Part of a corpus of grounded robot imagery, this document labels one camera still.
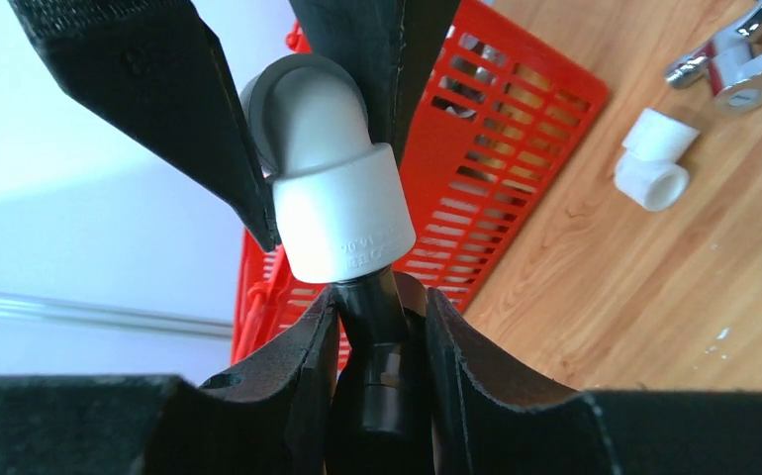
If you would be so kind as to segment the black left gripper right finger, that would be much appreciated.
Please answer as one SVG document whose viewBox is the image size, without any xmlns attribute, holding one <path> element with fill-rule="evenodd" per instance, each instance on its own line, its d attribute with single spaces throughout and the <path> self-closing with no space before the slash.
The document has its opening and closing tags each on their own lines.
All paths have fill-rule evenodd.
<svg viewBox="0 0 762 475">
<path fill-rule="evenodd" d="M 762 392 L 578 391 L 427 310 L 442 474 L 762 474 Z"/>
</svg>

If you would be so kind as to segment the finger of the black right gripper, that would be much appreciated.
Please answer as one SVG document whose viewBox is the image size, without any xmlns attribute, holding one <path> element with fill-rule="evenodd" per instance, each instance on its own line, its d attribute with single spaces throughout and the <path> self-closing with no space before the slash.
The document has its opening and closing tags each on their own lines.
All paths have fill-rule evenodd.
<svg viewBox="0 0 762 475">
<path fill-rule="evenodd" d="M 368 131 L 401 163 L 413 118 L 460 3 L 456 0 L 296 0 L 313 53 L 338 63 L 365 100 Z"/>
<path fill-rule="evenodd" d="M 227 203 L 259 246 L 273 198 L 222 45 L 189 1 L 15 1 L 60 89 Z"/>
</svg>

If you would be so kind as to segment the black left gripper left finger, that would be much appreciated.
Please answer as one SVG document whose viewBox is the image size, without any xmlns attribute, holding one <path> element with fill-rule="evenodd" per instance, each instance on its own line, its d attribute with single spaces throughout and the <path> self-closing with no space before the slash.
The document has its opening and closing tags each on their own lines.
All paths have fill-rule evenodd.
<svg viewBox="0 0 762 475">
<path fill-rule="evenodd" d="M 0 474 L 319 474 L 338 348 L 330 292 L 193 385 L 180 376 L 0 376 Z"/>
</svg>

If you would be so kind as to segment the white plastic pipe fitting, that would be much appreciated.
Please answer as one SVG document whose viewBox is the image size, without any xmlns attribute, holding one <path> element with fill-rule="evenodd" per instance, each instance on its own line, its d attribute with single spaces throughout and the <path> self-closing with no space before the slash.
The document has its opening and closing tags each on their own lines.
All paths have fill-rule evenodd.
<svg viewBox="0 0 762 475">
<path fill-rule="evenodd" d="M 341 66 L 312 53 L 284 56 L 241 101 L 298 280 L 351 280 L 411 250 L 416 232 L 394 151 L 370 137 L 363 97 Z"/>
</svg>

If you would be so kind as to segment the white plastic elbow fitting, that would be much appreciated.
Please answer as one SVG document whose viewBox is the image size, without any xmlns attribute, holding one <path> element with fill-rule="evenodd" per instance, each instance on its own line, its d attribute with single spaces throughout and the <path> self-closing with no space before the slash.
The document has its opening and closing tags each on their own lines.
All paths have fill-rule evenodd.
<svg viewBox="0 0 762 475">
<path fill-rule="evenodd" d="M 676 203 L 690 183 L 679 159 L 700 131 L 653 109 L 644 109 L 621 142 L 614 170 L 616 188 L 649 212 Z"/>
</svg>

